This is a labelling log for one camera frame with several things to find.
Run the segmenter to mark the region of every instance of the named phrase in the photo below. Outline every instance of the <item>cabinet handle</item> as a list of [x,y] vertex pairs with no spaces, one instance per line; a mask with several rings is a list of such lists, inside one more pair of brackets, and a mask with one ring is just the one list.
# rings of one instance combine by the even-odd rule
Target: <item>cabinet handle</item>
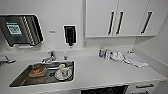
[[145,33],[145,30],[146,30],[146,27],[148,26],[148,23],[149,23],[149,20],[151,18],[151,15],[152,15],[152,12],[148,12],[148,17],[146,19],[146,22],[145,22],[145,25],[144,25],[144,28],[143,28],[141,34]]
[[154,87],[154,85],[153,84],[149,84],[149,85],[136,86],[136,88],[147,88],[147,87]]
[[109,28],[108,36],[111,34],[111,27],[112,27],[112,24],[113,24],[113,17],[114,17],[114,12],[111,12],[111,21],[110,21],[110,28]]
[[117,32],[116,34],[119,34],[120,32],[120,26],[121,26],[121,21],[122,21],[122,18],[123,18],[123,12],[120,12],[120,20],[119,20],[119,24],[118,24],[118,29],[117,29]]
[[137,92],[137,93],[132,93],[132,94],[149,94],[148,91],[145,92]]

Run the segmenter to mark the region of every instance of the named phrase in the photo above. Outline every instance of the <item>sink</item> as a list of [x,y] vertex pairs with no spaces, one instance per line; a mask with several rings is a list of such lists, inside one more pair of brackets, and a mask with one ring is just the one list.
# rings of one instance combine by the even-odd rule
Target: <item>sink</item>
[[[56,78],[56,72],[59,70],[59,65],[65,64],[66,68],[71,68],[72,75],[65,80],[59,80]],[[29,73],[35,67],[45,67],[47,72],[42,77],[30,77]],[[52,61],[51,63],[37,63],[29,65],[9,86],[28,86],[28,85],[38,85],[38,84],[49,84],[58,82],[68,82],[72,81],[74,77],[74,61]]]

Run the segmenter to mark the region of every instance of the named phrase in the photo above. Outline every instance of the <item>cabinet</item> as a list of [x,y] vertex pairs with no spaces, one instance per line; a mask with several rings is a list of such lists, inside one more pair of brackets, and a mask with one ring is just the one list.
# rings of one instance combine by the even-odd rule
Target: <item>cabinet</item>
[[138,36],[157,35],[168,13],[168,0],[150,0]]
[[107,37],[111,34],[118,0],[85,0],[86,37]]
[[119,0],[113,36],[136,36],[148,0]]
[[136,36],[148,0],[85,0],[86,37]]
[[126,94],[151,94],[159,81],[145,81],[130,83]]

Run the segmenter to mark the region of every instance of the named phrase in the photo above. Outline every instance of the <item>white wall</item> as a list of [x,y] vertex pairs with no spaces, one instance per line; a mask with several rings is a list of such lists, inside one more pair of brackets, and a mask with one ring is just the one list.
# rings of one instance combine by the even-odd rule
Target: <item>white wall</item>
[[134,48],[168,66],[168,15],[158,35],[137,37]]
[[[157,36],[137,37],[133,48],[159,61],[160,64],[151,62],[151,66],[168,77],[168,15]],[[168,80],[160,82],[152,94],[167,94],[167,92]]]
[[[83,6],[82,0],[0,0],[0,15],[35,14],[41,26],[44,41],[33,48],[10,48],[0,31],[0,52],[39,52],[48,50],[83,49]],[[77,43],[73,49],[65,44],[64,25],[76,25]],[[132,49],[136,37],[124,38],[90,38],[85,39],[87,46],[94,47],[128,47]]]

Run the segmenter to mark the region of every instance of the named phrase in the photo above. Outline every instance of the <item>drawer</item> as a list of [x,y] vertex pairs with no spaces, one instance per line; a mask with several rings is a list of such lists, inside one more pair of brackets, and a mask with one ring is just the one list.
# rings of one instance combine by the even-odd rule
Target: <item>drawer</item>
[[159,82],[160,81],[145,81],[130,83],[126,94],[151,94]]

